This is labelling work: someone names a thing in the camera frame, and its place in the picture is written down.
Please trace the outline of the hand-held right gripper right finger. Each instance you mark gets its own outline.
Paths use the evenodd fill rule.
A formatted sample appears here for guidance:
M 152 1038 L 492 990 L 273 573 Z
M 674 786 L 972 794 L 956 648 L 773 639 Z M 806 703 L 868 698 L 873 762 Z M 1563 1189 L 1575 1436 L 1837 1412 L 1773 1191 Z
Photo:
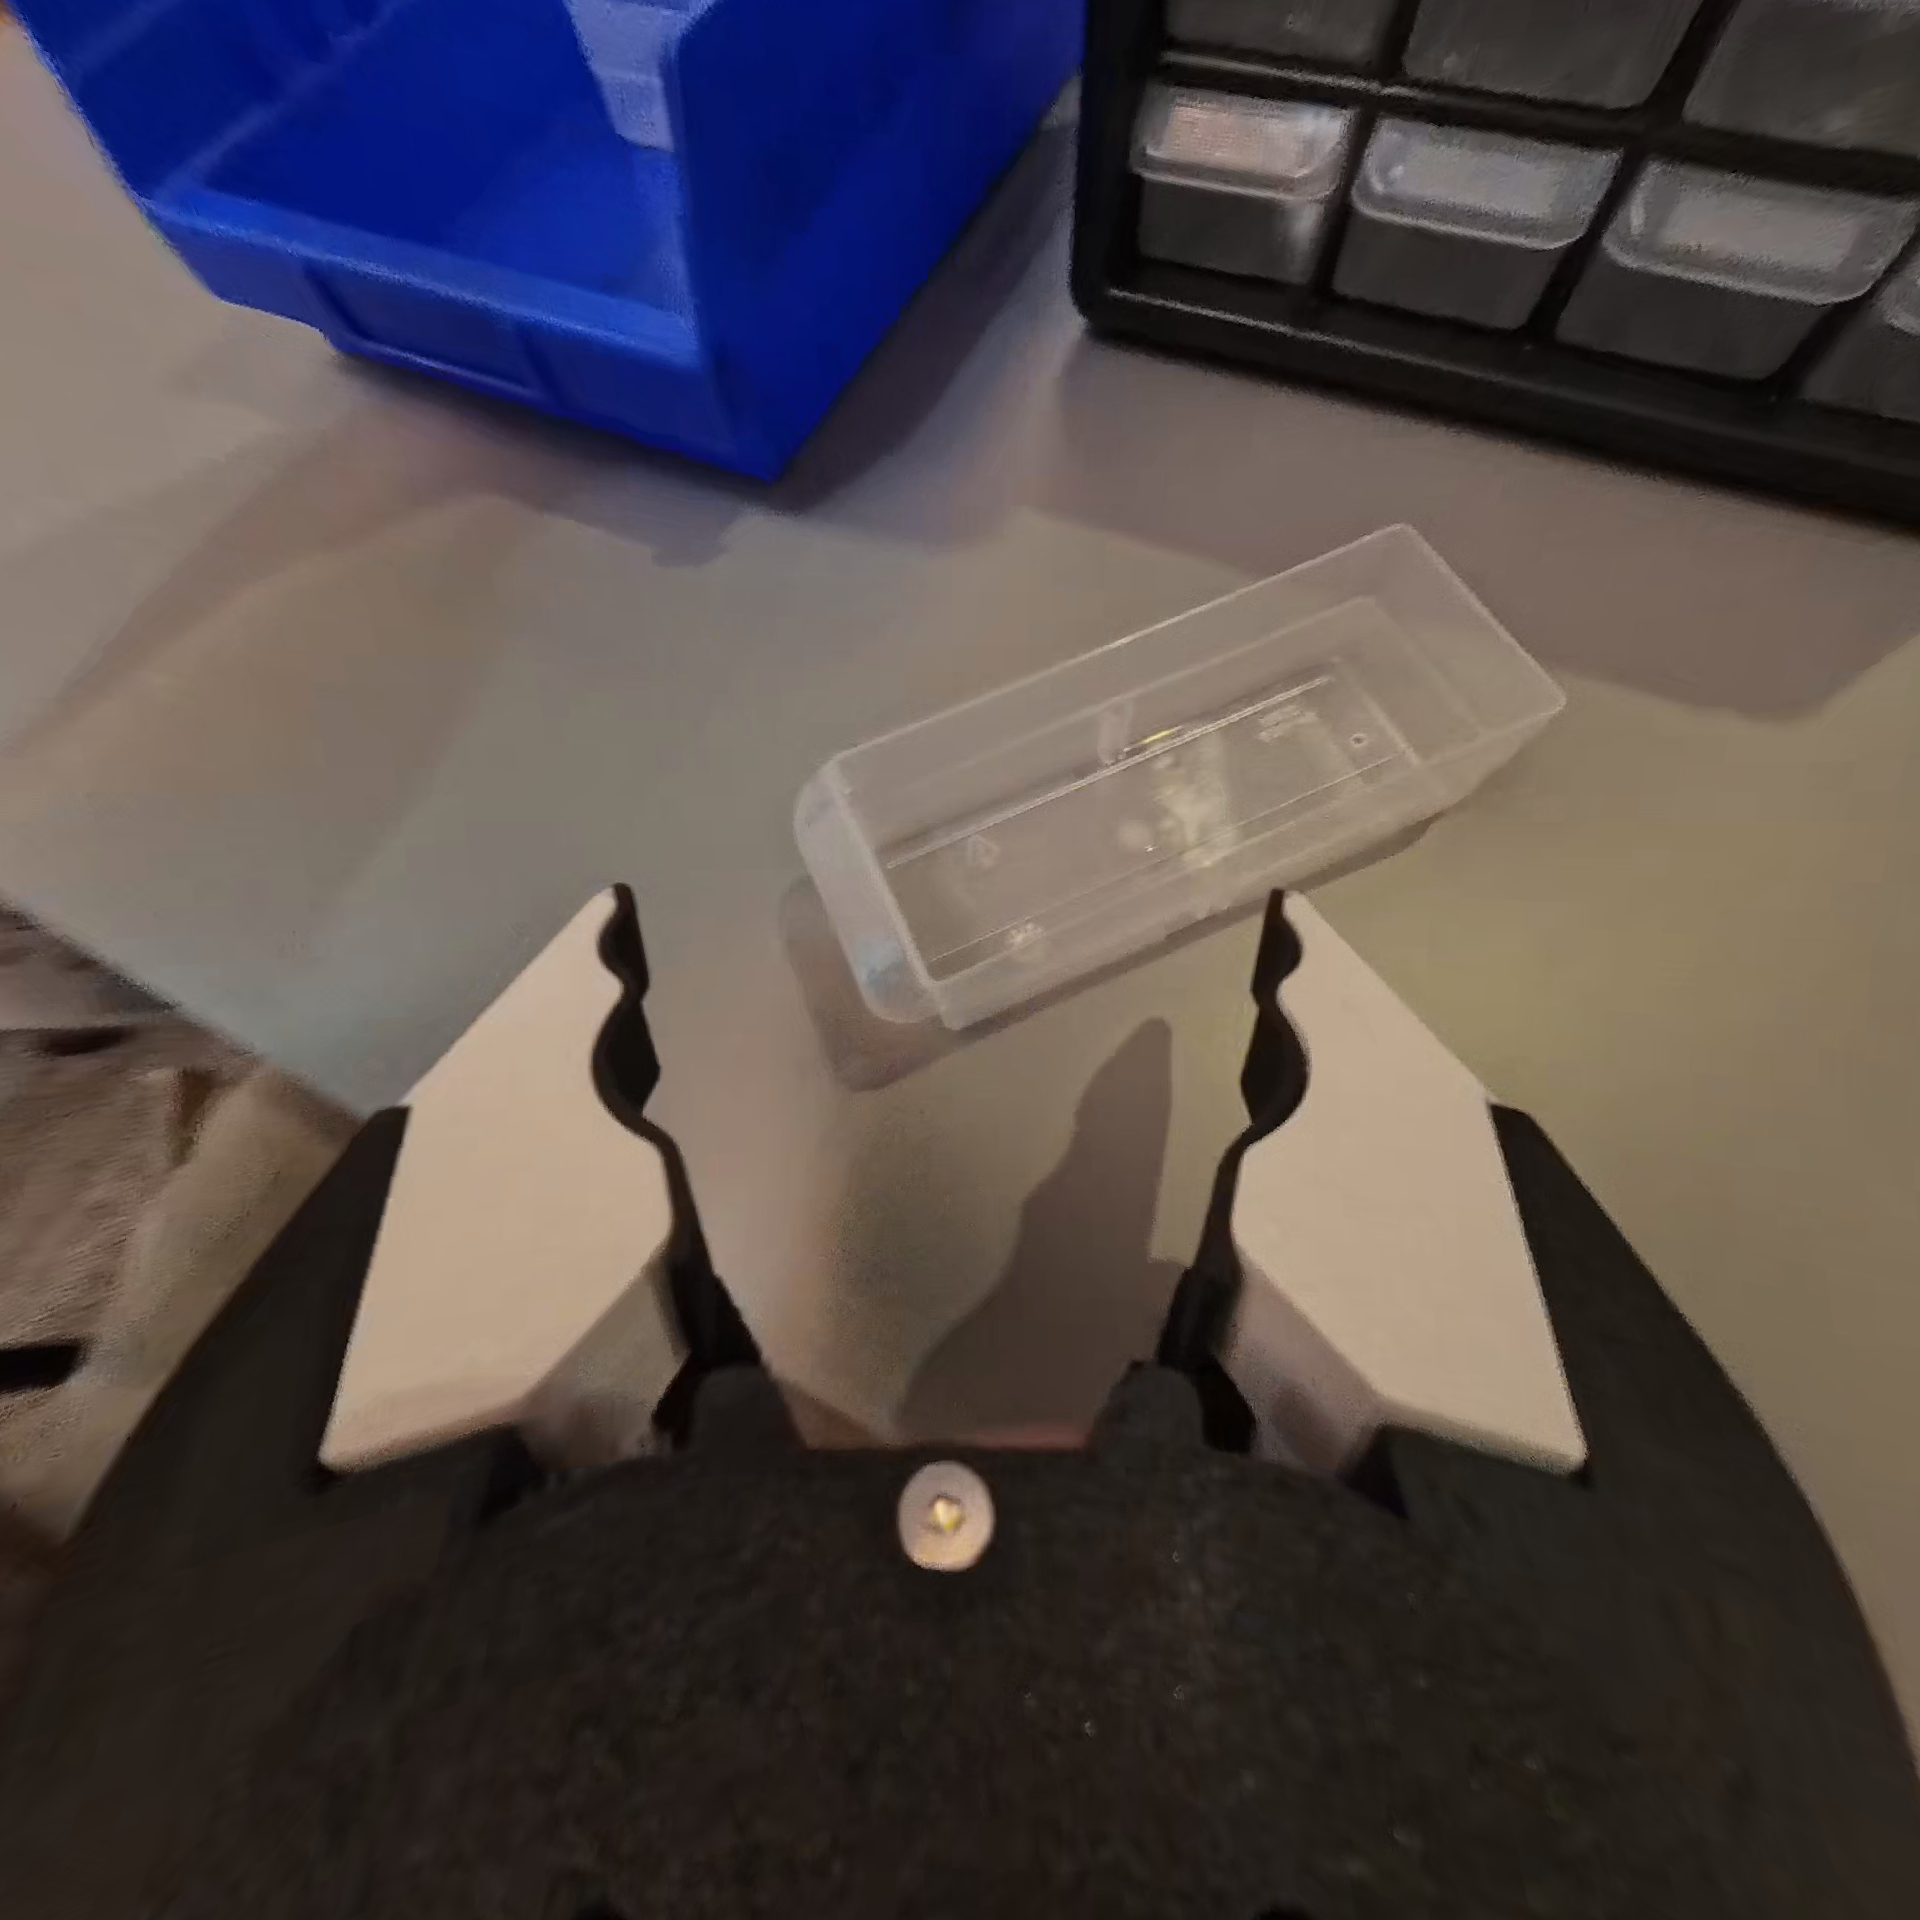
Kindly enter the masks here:
M 1214 1445 L 1351 1477 L 1392 1432 L 1548 1475 L 1589 1440 L 1476 1074 L 1303 895 L 1261 916 L 1241 1130 L 1156 1365 Z

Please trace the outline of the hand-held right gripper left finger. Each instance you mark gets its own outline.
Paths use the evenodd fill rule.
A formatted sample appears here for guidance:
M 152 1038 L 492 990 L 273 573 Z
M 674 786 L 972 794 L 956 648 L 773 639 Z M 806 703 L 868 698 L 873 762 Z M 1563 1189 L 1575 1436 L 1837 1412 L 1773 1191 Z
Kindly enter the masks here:
M 650 1117 L 650 986 L 616 882 L 407 1092 L 327 1470 L 496 1432 L 550 1472 L 608 1468 L 681 1443 L 704 1378 L 763 1367 Z

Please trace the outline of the black drawer cabinet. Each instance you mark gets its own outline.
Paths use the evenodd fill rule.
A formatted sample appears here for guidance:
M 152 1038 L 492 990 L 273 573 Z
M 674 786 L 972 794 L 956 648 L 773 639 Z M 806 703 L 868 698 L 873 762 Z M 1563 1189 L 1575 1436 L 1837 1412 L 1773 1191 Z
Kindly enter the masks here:
M 1916 184 L 1916 162 L 1877 160 L 1753 140 L 1643 112 L 1582 108 L 1532 112 L 1509 99 L 1407 87 L 1345 69 L 1318 77 L 1292 61 L 1179 55 L 1161 49 L 1161 3 L 1091 3 L 1071 242 L 1071 292 L 1106 336 L 1356 397 L 1501 427 L 1587 454 L 1670 467 L 1810 507 L 1916 530 L 1918 425 L 1814 403 L 1794 374 L 1765 385 L 1694 375 L 1560 341 L 1553 324 L 1569 304 L 1569 263 L 1539 321 L 1517 334 L 1427 321 L 1415 313 L 1338 300 L 1324 255 L 1303 286 L 1166 263 L 1141 252 L 1141 182 L 1133 133 L 1155 77 L 1261 99 L 1329 99 L 1404 116 L 1430 108 L 1447 125 L 1541 131 L 1601 142 L 1621 133 L 1631 156 L 1696 162 L 1768 179 L 1884 191 Z

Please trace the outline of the blue plastic bin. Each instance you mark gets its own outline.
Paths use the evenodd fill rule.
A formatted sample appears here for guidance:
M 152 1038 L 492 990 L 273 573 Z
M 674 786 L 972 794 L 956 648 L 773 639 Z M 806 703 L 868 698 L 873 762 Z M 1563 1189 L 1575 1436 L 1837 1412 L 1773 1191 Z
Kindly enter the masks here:
M 771 481 L 1079 69 L 1086 3 L 685 3 L 672 151 L 567 3 L 12 3 L 205 288 Z

